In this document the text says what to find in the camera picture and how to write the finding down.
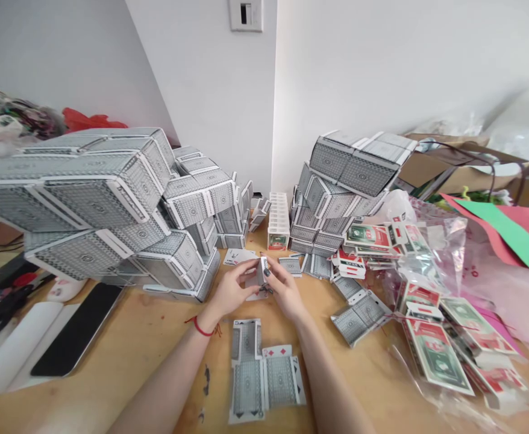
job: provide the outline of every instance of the wall outlet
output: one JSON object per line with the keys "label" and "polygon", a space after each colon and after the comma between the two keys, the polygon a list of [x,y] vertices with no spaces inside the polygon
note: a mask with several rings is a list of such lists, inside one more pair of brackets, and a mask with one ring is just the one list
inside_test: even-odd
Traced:
{"label": "wall outlet", "polygon": [[228,0],[230,30],[263,31],[263,0]]}

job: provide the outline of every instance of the gray playing card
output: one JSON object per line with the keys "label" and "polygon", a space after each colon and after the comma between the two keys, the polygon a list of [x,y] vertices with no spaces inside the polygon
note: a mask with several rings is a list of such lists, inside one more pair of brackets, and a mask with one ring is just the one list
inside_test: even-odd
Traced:
{"label": "gray playing card", "polygon": [[331,278],[332,264],[326,257],[312,255],[311,272],[321,278]]}
{"label": "gray playing card", "polygon": [[343,243],[343,236],[335,236],[328,233],[319,232],[315,237],[315,244],[328,247],[329,249],[338,249]]}
{"label": "gray playing card", "polygon": [[25,258],[59,277],[83,280],[116,266],[127,257],[94,230],[59,234],[59,239],[54,239],[52,234],[27,233]]}
{"label": "gray playing card", "polygon": [[293,224],[290,228],[290,236],[306,242],[313,242],[317,235],[316,229],[298,226]]}
{"label": "gray playing card", "polygon": [[333,286],[349,305],[355,304],[365,294],[365,289],[353,278],[338,277],[333,281]]}
{"label": "gray playing card", "polygon": [[0,160],[0,219],[30,232],[89,228],[81,220],[45,201],[30,187],[72,156],[25,155]]}
{"label": "gray playing card", "polygon": [[145,222],[161,195],[134,152],[80,155],[42,180],[42,196],[95,228]]}
{"label": "gray playing card", "polygon": [[342,235],[351,223],[352,218],[350,217],[324,219],[321,222],[321,231],[329,234]]}
{"label": "gray playing card", "polygon": [[233,408],[228,423],[265,418],[263,361],[242,362],[233,368]]}
{"label": "gray playing card", "polygon": [[298,258],[279,258],[278,262],[294,277],[302,277],[301,264]]}
{"label": "gray playing card", "polygon": [[291,357],[265,359],[268,409],[296,405],[297,393]]}

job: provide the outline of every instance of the wooden table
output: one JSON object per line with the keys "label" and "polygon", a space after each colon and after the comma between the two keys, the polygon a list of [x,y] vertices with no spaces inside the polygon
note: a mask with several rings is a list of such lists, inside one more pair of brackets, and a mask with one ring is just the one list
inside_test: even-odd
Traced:
{"label": "wooden table", "polygon": [[[266,248],[266,230],[249,234],[246,248]],[[286,256],[272,253],[271,256]],[[230,267],[221,265],[213,287]],[[406,345],[398,324],[388,323],[350,349],[332,325],[330,315],[345,303],[326,280],[305,275],[297,279],[305,305],[313,314],[339,368],[366,409],[378,433],[442,433],[451,427],[459,433],[484,430],[472,420],[439,413],[424,399],[410,376],[392,355],[392,342]],[[380,281],[366,282],[379,294]],[[49,288],[34,301],[42,301]],[[83,290],[70,303],[81,301]],[[28,389],[0,395],[0,433],[103,433],[128,400],[176,345],[202,306],[150,297],[140,289],[130,289],[104,327],[102,335],[72,376]],[[264,347],[292,344],[293,353],[302,354],[296,332],[280,312],[275,300],[245,303],[221,323],[223,335],[212,338],[196,376],[176,432],[178,433],[310,433],[315,431],[310,390],[303,369],[309,404],[285,407],[266,414],[262,422],[229,426],[230,348],[234,319],[261,318]],[[210,370],[208,396],[205,365]],[[529,384],[529,363],[517,363]],[[468,400],[480,412],[496,421],[505,421],[514,432],[529,433],[529,412],[501,419],[487,410],[480,397]],[[204,422],[199,414],[204,412]]]}

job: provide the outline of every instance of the pink paper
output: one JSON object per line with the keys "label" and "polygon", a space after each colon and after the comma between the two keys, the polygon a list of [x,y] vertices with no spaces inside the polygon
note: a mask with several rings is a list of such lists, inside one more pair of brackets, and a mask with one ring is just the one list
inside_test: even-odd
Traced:
{"label": "pink paper", "polygon": [[492,245],[493,251],[502,260],[502,262],[508,265],[527,268],[518,255],[513,252],[501,235],[493,228],[493,226],[491,226],[485,220],[480,219],[477,215],[466,210],[459,204],[459,201],[455,200],[454,197],[443,193],[441,196],[443,196],[443,199],[445,199],[449,205],[453,206],[453,208],[459,211],[463,216],[478,222],[481,227],[483,227],[484,231],[487,233],[487,237],[489,238],[489,242]]}

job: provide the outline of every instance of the stacked cards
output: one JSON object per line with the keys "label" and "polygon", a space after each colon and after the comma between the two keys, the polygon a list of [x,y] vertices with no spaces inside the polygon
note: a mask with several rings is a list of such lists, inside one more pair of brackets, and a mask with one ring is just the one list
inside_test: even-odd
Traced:
{"label": "stacked cards", "polygon": [[331,316],[351,348],[373,330],[391,320],[391,310],[372,292],[363,289],[358,301],[344,311]]}
{"label": "stacked cards", "polygon": [[418,371],[427,382],[475,395],[441,324],[419,318],[402,323]]}
{"label": "stacked cards", "polygon": [[302,277],[301,264],[297,257],[279,258],[278,263],[293,277]]}
{"label": "stacked cards", "polygon": [[453,329],[447,330],[451,345],[468,377],[482,391],[486,406],[504,416],[528,409],[529,389],[510,359],[501,366],[480,368],[466,342]]}
{"label": "stacked cards", "polygon": [[468,346],[478,366],[501,367],[508,357],[518,356],[518,352],[465,298],[442,297],[440,308]]}
{"label": "stacked cards", "polygon": [[263,420],[268,410],[307,404],[291,345],[262,348],[260,319],[234,322],[231,366],[229,424]]}
{"label": "stacked cards", "polygon": [[365,278],[366,268],[362,257],[347,254],[344,250],[339,249],[331,257],[331,262],[342,277]]}

